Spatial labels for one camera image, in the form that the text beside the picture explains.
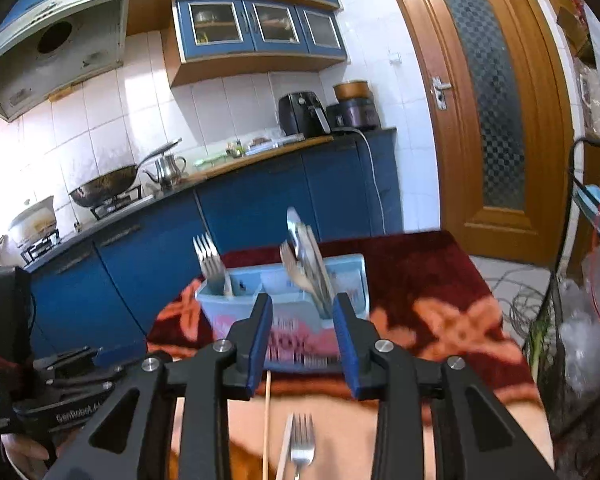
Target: blue gripper pad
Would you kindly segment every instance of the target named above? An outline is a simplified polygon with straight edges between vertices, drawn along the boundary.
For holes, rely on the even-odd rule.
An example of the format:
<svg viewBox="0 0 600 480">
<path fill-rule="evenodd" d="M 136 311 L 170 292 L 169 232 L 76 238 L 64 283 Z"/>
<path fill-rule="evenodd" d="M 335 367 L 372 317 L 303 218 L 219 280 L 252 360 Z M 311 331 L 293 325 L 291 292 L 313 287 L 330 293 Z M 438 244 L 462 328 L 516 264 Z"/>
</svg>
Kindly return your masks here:
<svg viewBox="0 0 600 480">
<path fill-rule="evenodd" d="M 253 397 L 256 388 L 262 378 L 262 367 L 264 366 L 264 357 L 269 343 L 269 332 L 273 322 L 273 302 L 269 294 L 260 293 L 256 298 L 251 316 L 260 316 L 260 322 L 256 328 L 256 333 L 251 345 L 249 354 L 249 372 L 247 376 L 247 389 L 250 396 Z"/>
<path fill-rule="evenodd" d="M 366 323 L 366 321 L 356 317 L 347 293 L 341 292 L 337 294 L 333 300 L 333 328 L 338 340 L 344 380 L 351 390 L 351 394 L 356 399 L 359 397 L 361 389 L 360 357 L 356 351 L 350 329 L 358 321 Z"/>
</svg>

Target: wok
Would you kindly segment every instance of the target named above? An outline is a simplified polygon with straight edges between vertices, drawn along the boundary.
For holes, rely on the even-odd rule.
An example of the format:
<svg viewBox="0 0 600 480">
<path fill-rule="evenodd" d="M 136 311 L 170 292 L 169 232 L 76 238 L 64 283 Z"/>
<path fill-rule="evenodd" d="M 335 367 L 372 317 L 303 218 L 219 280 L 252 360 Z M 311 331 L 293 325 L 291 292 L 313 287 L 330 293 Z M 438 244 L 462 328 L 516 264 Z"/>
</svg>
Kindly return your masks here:
<svg viewBox="0 0 600 480">
<path fill-rule="evenodd" d="M 173 148 L 182 139 L 172 140 L 160 148 L 153 150 L 137 165 L 124 166 L 117 170 L 109 171 L 93 180 L 75 188 L 69 195 L 81 207 L 91 208 L 101 205 L 107 200 L 124 193 L 136 180 L 136 174 L 142 164 L 150 158 L 160 155 Z"/>
</svg>

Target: door glass panel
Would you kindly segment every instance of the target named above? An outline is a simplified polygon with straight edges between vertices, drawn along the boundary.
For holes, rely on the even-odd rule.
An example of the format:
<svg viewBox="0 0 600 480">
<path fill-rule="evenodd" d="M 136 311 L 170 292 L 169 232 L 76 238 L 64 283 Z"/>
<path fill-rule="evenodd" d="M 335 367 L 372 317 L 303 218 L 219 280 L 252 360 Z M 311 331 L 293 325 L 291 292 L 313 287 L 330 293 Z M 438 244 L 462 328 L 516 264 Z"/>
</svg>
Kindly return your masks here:
<svg viewBox="0 0 600 480">
<path fill-rule="evenodd" d="M 189 4 L 196 44 L 239 43 L 242 33 L 232 2 Z"/>
<path fill-rule="evenodd" d="M 445 0 L 474 85 L 482 136 L 485 206 L 525 208 L 520 96 L 500 23 L 488 0 Z"/>
<path fill-rule="evenodd" d="M 340 42 L 333 27 L 331 16 L 319 14 L 306 10 L 304 12 L 306 22 L 309 24 L 309 31 L 316 46 L 327 46 L 330 48 L 340 48 Z"/>
<path fill-rule="evenodd" d="M 294 20 L 288 7 L 253 4 L 264 41 L 298 43 Z"/>
</svg>

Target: stove burner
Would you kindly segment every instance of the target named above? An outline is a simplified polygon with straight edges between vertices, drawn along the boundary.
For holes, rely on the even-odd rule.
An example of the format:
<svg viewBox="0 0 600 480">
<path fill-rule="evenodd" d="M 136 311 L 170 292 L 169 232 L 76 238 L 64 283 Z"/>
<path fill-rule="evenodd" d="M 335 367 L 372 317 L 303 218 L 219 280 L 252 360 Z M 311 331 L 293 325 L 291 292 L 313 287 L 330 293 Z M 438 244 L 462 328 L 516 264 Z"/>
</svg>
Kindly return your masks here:
<svg viewBox="0 0 600 480">
<path fill-rule="evenodd" d="M 102 204 L 92 207 L 91 213 L 96 217 L 96 220 L 102 220 L 104 217 L 109 216 L 116 211 L 120 211 L 122 208 L 125 208 L 141 198 L 142 186 L 138 184 L 113 198 L 105 200 Z"/>
<path fill-rule="evenodd" d="M 30 264 L 33 260 L 37 260 L 43 254 L 48 253 L 51 249 L 53 249 L 56 245 L 60 243 L 60 233 L 58 229 L 49 233 L 47 236 L 38 240 L 28 249 L 25 249 L 20 253 L 20 256 L 24 259 L 24 261 Z"/>
</svg>

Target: metal screw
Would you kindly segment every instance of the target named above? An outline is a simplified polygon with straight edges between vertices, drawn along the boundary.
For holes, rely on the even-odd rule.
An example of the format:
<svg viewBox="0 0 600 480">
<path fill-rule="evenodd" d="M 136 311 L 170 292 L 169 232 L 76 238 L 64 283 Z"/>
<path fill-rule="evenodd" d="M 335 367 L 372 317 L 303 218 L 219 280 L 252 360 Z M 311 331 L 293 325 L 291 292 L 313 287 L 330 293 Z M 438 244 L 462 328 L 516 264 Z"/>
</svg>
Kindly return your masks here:
<svg viewBox="0 0 600 480">
<path fill-rule="evenodd" d="M 464 359 L 457 355 L 452 355 L 449 359 L 447 359 L 446 364 L 448 364 L 449 368 L 452 370 L 462 370 L 466 366 Z"/>
<path fill-rule="evenodd" d="M 218 341 L 214 343 L 214 350 L 220 353 L 228 352 L 233 347 L 234 345 L 228 339 L 218 339 Z"/>
<path fill-rule="evenodd" d="M 374 347 L 379 352 L 386 354 L 387 352 L 390 352 L 391 350 L 394 349 L 394 344 L 387 339 L 378 339 L 378 341 L 376 341 L 376 344 L 374 345 Z"/>
<path fill-rule="evenodd" d="M 142 361 L 142 370 L 145 372 L 153 372 L 158 369 L 158 366 L 160 366 L 160 361 L 155 357 L 148 357 Z"/>
</svg>

